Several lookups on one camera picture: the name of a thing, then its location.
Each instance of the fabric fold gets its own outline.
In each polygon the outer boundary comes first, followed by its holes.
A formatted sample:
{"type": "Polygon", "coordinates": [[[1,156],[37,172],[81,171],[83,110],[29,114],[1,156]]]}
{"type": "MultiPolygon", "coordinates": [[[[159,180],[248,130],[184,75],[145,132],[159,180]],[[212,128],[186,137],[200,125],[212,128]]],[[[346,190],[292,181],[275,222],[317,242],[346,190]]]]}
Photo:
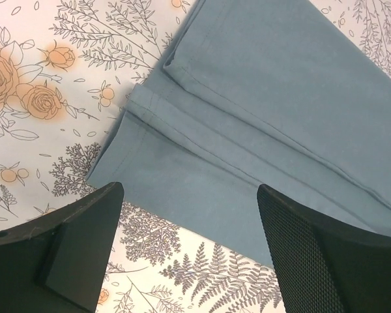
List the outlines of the fabric fold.
{"type": "Polygon", "coordinates": [[[164,69],[391,209],[391,80],[308,1],[207,1],[164,69]]]}
{"type": "Polygon", "coordinates": [[[391,81],[305,0],[200,1],[90,171],[110,181],[265,265],[261,183],[391,236],[391,81]]]}

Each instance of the orange berry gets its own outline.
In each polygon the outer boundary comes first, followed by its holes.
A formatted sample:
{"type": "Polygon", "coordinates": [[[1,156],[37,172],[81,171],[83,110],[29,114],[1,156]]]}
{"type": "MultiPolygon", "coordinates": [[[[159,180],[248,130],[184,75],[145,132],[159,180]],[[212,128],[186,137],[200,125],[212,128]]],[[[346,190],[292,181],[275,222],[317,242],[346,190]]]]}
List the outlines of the orange berry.
{"type": "Polygon", "coordinates": [[[10,169],[1,171],[1,178],[7,183],[11,183],[16,180],[16,173],[10,169]]]}
{"type": "Polygon", "coordinates": [[[100,99],[100,104],[104,107],[108,107],[111,104],[111,100],[106,99],[106,98],[101,98],[100,99]]]}
{"type": "Polygon", "coordinates": [[[102,90],[102,97],[111,100],[115,97],[115,92],[112,88],[104,88],[102,90]]]}
{"type": "Polygon", "coordinates": [[[18,170],[18,175],[20,178],[28,178],[29,172],[25,168],[18,170]]]}
{"type": "Polygon", "coordinates": [[[176,8],[179,8],[182,5],[181,0],[171,0],[171,4],[176,8]]]}

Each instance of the black plastic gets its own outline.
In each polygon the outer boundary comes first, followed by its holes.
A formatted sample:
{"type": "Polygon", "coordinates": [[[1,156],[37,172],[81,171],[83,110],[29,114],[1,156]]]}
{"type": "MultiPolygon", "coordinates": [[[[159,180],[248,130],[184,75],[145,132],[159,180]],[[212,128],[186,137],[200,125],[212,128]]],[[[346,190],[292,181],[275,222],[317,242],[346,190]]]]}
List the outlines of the black plastic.
{"type": "Polygon", "coordinates": [[[267,185],[257,199],[287,313],[391,313],[391,237],[340,222],[267,185]]]}
{"type": "Polygon", "coordinates": [[[112,183],[0,231],[0,313],[94,313],[122,201],[112,183]]]}

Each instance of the seam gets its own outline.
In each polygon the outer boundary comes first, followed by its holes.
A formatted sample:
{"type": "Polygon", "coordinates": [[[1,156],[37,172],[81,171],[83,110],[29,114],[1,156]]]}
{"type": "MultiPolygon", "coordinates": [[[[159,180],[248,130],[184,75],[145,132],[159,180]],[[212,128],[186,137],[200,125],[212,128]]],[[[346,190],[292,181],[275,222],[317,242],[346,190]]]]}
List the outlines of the seam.
{"type": "MultiPolygon", "coordinates": [[[[223,11],[225,10],[225,8],[227,8],[226,5],[224,5],[224,6],[222,7],[222,9],[220,10],[219,14],[217,15],[217,18],[214,19],[214,21],[213,21],[213,23],[212,23],[212,25],[211,25],[209,31],[208,31],[207,34],[204,36],[203,41],[200,43],[199,49],[198,49],[197,51],[194,51],[193,54],[191,55],[191,57],[190,57],[190,62],[189,62],[189,63],[191,63],[191,62],[194,60],[195,56],[199,54],[199,52],[202,50],[202,47],[203,47],[203,45],[205,44],[207,38],[210,37],[210,34],[213,32],[213,30],[216,29],[216,24],[218,23],[219,17],[222,15],[222,13],[223,13],[223,11]]],[[[221,24],[218,26],[218,28],[221,28],[221,26],[223,25],[224,21],[225,21],[225,19],[222,20],[222,22],[221,22],[221,24]]]]}
{"type": "MultiPolygon", "coordinates": [[[[134,102],[134,104],[136,104],[137,106],[139,106],[140,108],[142,108],[142,109],[144,109],[144,110],[146,110],[146,111],[149,111],[148,108],[145,108],[145,107],[143,107],[143,106],[140,106],[140,105],[139,105],[138,103],[136,103],[136,102],[134,102]]],[[[167,125],[170,129],[172,129],[172,130],[174,130],[175,132],[181,134],[181,135],[184,136],[187,140],[189,140],[190,142],[192,142],[194,145],[196,145],[197,147],[199,147],[199,148],[202,149],[203,151],[205,151],[205,152],[207,152],[208,154],[210,154],[210,155],[216,157],[217,159],[221,160],[223,163],[227,164],[228,166],[230,166],[230,167],[232,167],[232,168],[234,168],[234,169],[236,169],[236,170],[242,172],[243,174],[245,174],[245,175],[248,176],[249,178],[251,178],[251,179],[253,179],[253,180],[259,182],[259,184],[263,183],[262,181],[259,181],[259,180],[256,179],[255,177],[253,177],[253,176],[251,176],[250,174],[246,173],[244,170],[242,170],[242,169],[240,169],[240,168],[238,168],[238,167],[236,167],[236,166],[233,166],[232,164],[226,162],[225,160],[223,160],[223,159],[220,158],[219,156],[215,155],[214,153],[211,153],[210,151],[204,149],[202,146],[198,145],[196,142],[194,142],[193,140],[191,140],[187,135],[183,134],[181,131],[179,131],[179,130],[177,130],[175,127],[171,126],[168,122],[166,122],[165,120],[163,120],[161,117],[155,115],[155,113],[153,113],[153,112],[151,112],[151,113],[152,113],[152,117],[151,117],[151,119],[148,121],[148,123],[152,120],[153,117],[155,117],[156,119],[159,119],[161,122],[163,122],[165,125],[167,125]]],[[[233,141],[231,141],[231,140],[229,140],[229,141],[230,141],[231,143],[233,143],[233,144],[239,146],[239,144],[237,144],[237,143],[235,143],[235,142],[233,142],[233,141]]],[[[187,151],[191,152],[190,150],[188,150],[187,148],[185,148],[185,147],[183,147],[182,145],[178,144],[177,142],[175,142],[175,143],[176,143],[177,145],[179,145],[180,147],[186,149],[187,151]]],[[[333,199],[329,198],[328,196],[326,196],[325,194],[323,194],[322,192],[320,192],[320,191],[317,190],[316,188],[312,187],[312,186],[309,185],[308,183],[305,183],[304,181],[302,181],[302,180],[300,180],[300,179],[297,179],[296,177],[294,177],[294,176],[290,175],[289,173],[285,172],[284,170],[281,170],[279,167],[277,167],[277,166],[271,164],[270,162],[268,162],[268,161],[262,159],[261,157],[257,156],[255,153],[252,153],[252,155],[254,155],[255,157],[257,157],[259,160],[262,160],[264,163],[268,164],[269,166],[273,167],[275,170],[280,171],[281,173],[283,173],[284,175],[288,176],[289,178],[291,178],[292,180],[296,181],[297,183],[299,183],[299,184],[301,184],[301,185],[305,185],[305,186],[308,187],[309,189],[313,190],[314,192],[316,192],[317,194],[319,194],[320,196],[322,196],[324,199],[326,199],[326,200],[328,200],[329,202],[332,202],[333,204],[337,205],[340,209],[343,209],[345,212],[348,212],[351,216],[355,217],[357,220],[359,220],[359,221],[360,221],[361,223],[363,223],[364,225],[366,225],[366,226],[368,226],[369,228],[373,229],[373,226],[372,226],[372,225],[368,224],[365,220],[361,219],[360,216],[356,215],[353,211],[348,210],[344,205],[340,204],[340,203],[337,202],[336,200],[333,200],[333,199]]]]}
{"type": "MultiPolygon", "coordinates": [[[[151,120],[152,120],[153,117],[154,117],[154,114],[152,113],[152,117],[148,120],[148,123],[151,122],[151,120]]],[[[141,135],[141,139],[140,139],[137,143],[135,143],[134,145],[132,145],[132,146],[129,148],[129,150],[128,150],[126,156],[123,158],[122,162],[114,169],[114,171],[113,171],[113,173],[112,173],[112,176],[115,176],[115,174],[117,173],[117,171],[119,170],[119,168],[123,166],[123,164],[124,164],[124,162],[125,162],[126,160],[129,160],[129,161],[127,162],[126,168],[129,167],[130,163],[131,163],[131,162],[133,161],[133,159],[134,159],[134,156],[135,156],[136,153],[141,149],[141,146],[142,146],[142,144],[143,144],[143,140],[144,140],[145,137],[146,137],[147,131],[148,131],[147,129],[145,129],[145,128],[143,128],[143,127],[140,127],[138,136],[141,135]]]]}
{"type": "MultiPolygon", "coordinates": [[[[240,106],[239,104],[237,104],[236,102],[233,102],[232,100],[226,98],[225,96],[217,93],[216,91],[212,90],[210,87],[206,86],[204,83],[200,82],[199,80],[197,80],[195,77],[193,77],[184,67],[180,67],[190,78],[192,78],[193,80],[195,80],[197,83],[199,83],[200,85],[202,85],[203,87],[205,87],[206,89],[208,89],[209,91],[213,92],[215,95],[218,95],[220,98],[222,99],[225,99],[227,101],[229,101],[230,103],[234,104],[235,106],[237,106],[238,108],[244,110],[246,113],[250,114],[253,118],[255,119],[258,119],[260,120],[261,122],[263,122],[264,124],[268,125],[270,128],[274,129],[277,133],[281,134],[283,137],[285,138],[288,138],[289,140],[295,142],[299,147],[303,148],[305,151],[309,152],[311,155],[314,156],[313,159],[315,159],[316,162],[322,164],[323,166],[326,166],[327,168],[335,171],[338,175],[341,175],[341,177],[343,177],[344,179],[348,179],[349,182],[351,184],[353,184],[354,186],[357,186],[358,188],[361,188],[363,190],[365,190],[368,194],[370,194],[372,197],[374,197],[377,201],[381,202],[382,204],[384,204],[385,206],[391,208],[391,203],[389,203],[386,199],[384,199],[381,195],[379,195],[376,191],[368,188],[365,186],[365,184],[361,183],[360,181],[358,181],[357,179],[355,179],[354,177],[350,176],[348,173],[346,173],[345,171],[343,171],[341,168],[339,168],[337,165],[331,163],[330,161],[328,161],[327,159],[317,155],[316,153],[314,153],[313,151],[309,150],[306,146],[302,145],[301,143],[299,143],[298,141],[294,140],[293,138],[289,137],[288,135],[284,134],[283,132],[281,132],[280,130],[278,130],[276,127],[274,127],[273,125],[269,124],[268,122],[266,121],[263,121],[262,119],[260,119],[258,116],[254,115],[252,112],[249,112],[247,109],[243,108],[242,106],[240,106]]],[[[278,140],[279,142],[281,142],[282,144],[285,144],[285,145],[288,145],[287,143],[284,143],[282,142],[281,140],[279,140],[278,138],[275,138],[273,137],[274,139],[278,140]]]]}

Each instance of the floral pattern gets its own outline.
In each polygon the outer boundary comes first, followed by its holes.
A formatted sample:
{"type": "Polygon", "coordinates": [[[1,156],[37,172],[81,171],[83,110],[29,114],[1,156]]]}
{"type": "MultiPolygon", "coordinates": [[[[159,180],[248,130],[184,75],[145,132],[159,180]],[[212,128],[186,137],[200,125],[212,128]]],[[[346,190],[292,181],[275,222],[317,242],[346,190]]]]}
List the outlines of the floral pattern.
{"type": "MultiPolygon", "coordinates": [[[[0,0],[0,231],[94,190],[121,107],[194,2],[0,0]]],[[[311,2],[391,77],[391,1],[311,2]]],[[[272,269],[124,202],[96,311],[284,307],[272,269]]]]}
{"type": "Polygon", "coordinates": [[[41,50],[39,49],[46,57],[44,61],[39,62],[41,64],[43,62],[46,63],[45,66],[49,64],[53,67],[58,67],[66,70],[66,68],[71,67],[74,64],[76,59],[74,52],[67,47],[57,47],[57,42],[55,41],[55,46],[51,51],[41,50]]]}

